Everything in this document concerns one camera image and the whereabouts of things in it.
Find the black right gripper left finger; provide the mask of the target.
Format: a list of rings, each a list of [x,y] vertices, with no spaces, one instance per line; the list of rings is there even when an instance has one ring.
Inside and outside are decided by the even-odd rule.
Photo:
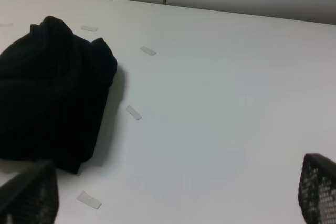
[[[57,213],[57,175],[51,161],[39,161],[1,186],[1,223],[54,223]]]

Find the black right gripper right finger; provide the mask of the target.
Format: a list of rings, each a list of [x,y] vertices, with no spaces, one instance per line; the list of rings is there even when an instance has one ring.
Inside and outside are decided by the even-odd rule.
[[[304,156],[298,202],[305,223],[335,223],[335,162],[318,153]]]

